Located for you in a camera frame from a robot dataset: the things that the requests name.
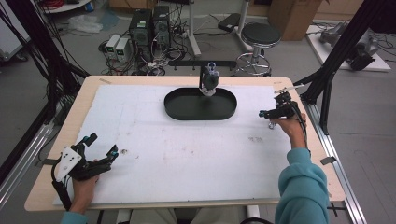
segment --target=black bracket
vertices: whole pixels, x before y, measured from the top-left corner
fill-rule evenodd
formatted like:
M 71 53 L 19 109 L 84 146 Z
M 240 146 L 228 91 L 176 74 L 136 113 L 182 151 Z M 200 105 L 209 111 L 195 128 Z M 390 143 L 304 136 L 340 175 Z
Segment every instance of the black bracket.
M 178 66 L 190 66 L 192 70 L 195 70 L 195 66 L 205 67 L 209 63 L 215 63 L 217 67 L 229 67 L 230 71 L 236 67 L 236 61 L 170 61 L 169 65 L 174 66 L 175 70 Z

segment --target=gray floor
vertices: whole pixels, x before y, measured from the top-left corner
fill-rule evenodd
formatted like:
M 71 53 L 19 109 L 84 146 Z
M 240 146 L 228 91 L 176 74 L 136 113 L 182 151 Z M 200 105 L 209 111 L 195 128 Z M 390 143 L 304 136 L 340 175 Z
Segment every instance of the gray floor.
M 83 10 L 57 15 L 61 22 L 72 15 L 85 13 Z M 102 18 L 103 9 L 92 15 Z M 210 17 L 197 19 L 196 23 L 213 20 Z M 117 25 L 100 34 L 86 35 L 79 32 L 63 35 L 67 49 L 89 73 L 100 75 L 106 69 L 106 61 L 97 50 L 100 43 L 111 34 L 123 33 L 129 21 L 119 20 Z M 204 27 L 216 27 L 215 22 Z M 234 60 L 243 48 L 234 35 L 196 36 L 204 60 Z M 396 38 L 388 36 L 396 44 Z M 266 51 L 273 67 L 273 77 L 289 77 L 297 81 L 320 67 L 320 63 L 304 39 L 298 42 L 281 42 Z M 396 57 L 380 50 L 383 59 Z M 329 116 L 329 132 L 346 170 L 350 184 L 361 205 L 368 223 L 394 223 L 396 220 L 396 63 L 389 63 L 392 70 L 381 72 L 352 72 L 339 70 L 333 81 L 332 101 Z M 18 143 L 33 119 L 46 103 L 46 81 L 39 75 L 32 61 L 12 61 L 0 67 L 0 162 L 3 162 Z M 166 76 L 197 76 L 198 70 L 166 67 Z M 220 70 L 221 76 L 233 75 L 233 71 Z M 1 223 L 57 223 L 62 213 L 30 213 L 23 208 L 40 168 L 32 166 L 17 186 L 6 206 L 0 211 Z M 261 215 L 274 220 L 275 207 L 261 206 Z M 91 211 L 90 223 L 98 213 Z M 106 211 L 103 223 L 115 223 L 116 211 Z M 331 212 L 331 223 L 349 223 L 347 213 Z

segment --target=computer tower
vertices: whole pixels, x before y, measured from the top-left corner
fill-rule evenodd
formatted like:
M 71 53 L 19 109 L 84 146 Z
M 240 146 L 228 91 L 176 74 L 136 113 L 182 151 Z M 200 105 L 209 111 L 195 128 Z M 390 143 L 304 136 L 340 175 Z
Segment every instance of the computer tower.
M 129 25 L 131 39 L 138 46 L 149 46 L 153 39 L 153 23 L 150 9 L 136 9 Z
M 168 49 L 171 47 L 169 7 L 156 6 L 153 15 L 157 47 Z

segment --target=stool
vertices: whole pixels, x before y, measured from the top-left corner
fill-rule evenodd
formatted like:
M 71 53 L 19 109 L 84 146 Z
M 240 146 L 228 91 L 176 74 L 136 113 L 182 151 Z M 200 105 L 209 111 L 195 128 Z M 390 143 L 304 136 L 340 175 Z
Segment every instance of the stool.
M 264 50 L 276 46 L 280 41 L 280 32 L 274 27 L 263 23 L 249 23 L 242 29 L 242 40 L 253 47 L 252 53 L 239 56 L 238 70 L 253 76 L 271 76 L 271 67 L 264 57 Z

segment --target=power supply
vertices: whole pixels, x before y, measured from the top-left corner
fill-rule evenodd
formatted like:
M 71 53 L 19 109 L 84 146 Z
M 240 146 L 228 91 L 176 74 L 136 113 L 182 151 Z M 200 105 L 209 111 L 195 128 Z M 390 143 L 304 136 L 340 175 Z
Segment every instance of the power supply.
M 121 36 L 113 35 L 106 43 L 106 56 L 108 59 L 117 60 L 116 46 L 119 43 Z
M 132 46 L 129 38 L 122 37 L 116 46 L 117 59 L 120 63 L 127 63 L 132 57 Z

